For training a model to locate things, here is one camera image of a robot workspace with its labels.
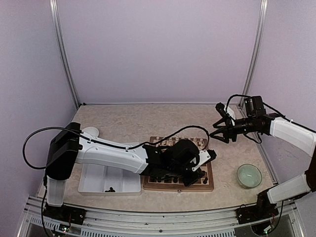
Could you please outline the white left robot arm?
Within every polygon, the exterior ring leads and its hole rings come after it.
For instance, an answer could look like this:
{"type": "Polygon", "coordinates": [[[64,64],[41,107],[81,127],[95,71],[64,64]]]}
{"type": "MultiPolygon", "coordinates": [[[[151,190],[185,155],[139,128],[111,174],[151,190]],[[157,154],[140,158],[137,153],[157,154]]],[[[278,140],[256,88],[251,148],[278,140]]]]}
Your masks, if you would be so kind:
{"type": "Polygon", "coordinates": [[[157,180],[177,177],[188,187],[204,176],[200,161],[200,151],[190,140],[180,140],[173,146],[123,145],[84,133],[79,123],[71,122],[50,142],[46,201],[56,218],[63,220],[69,215],[63,200],[75,163],[119,168],[157,180]]]}

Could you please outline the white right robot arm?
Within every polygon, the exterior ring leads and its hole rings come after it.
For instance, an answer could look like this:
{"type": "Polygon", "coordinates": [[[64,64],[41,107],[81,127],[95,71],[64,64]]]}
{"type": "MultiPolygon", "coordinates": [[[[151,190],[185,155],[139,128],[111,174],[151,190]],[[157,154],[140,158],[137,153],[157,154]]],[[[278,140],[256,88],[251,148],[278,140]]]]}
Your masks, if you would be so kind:
{"type": "Polygon", "coordinates": [[[216,129],[210,137],[224,143],[234,142],[242,134],[267,135],[278,139],[282,154],[302,155],[309,159],[308,168],[301,174],[281,184],[262,191],[252,214],[263,219],[272,210],[272,205],[287,199],[299,199],[316,190],[316,132],[289,119],[276,108],[263,102],[261,96],[243,95],[246,116],[236,118],[229,105],[218,103],[216,111],[221,119],[213,124],[216,129]]]}

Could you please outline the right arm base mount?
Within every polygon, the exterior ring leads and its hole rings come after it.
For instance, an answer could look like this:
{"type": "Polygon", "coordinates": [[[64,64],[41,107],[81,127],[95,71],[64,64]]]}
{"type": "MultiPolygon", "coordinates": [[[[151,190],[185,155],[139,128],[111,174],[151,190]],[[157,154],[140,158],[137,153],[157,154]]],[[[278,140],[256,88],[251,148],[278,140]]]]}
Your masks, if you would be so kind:
{"type": "Polygon", "coordinates": [[[249,206],[242,204],[235,210],[239,224],[259,221],[279,214],[277,204],[270,203],[267,192],[262,191],[258,194],[256,204],[249,206]]]}

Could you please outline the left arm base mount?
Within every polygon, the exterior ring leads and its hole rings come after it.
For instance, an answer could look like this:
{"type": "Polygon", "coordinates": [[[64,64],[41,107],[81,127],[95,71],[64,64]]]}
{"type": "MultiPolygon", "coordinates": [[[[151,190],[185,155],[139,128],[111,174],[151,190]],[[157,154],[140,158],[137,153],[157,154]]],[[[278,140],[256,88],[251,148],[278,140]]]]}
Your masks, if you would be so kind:
{"type": "Polygon", "coordinates": [[[45,205],[43,215],[55,220],[67,222],[69,224],[83,225],[86,216],[86,210],[67,205],[61,207],[45,205]]]}

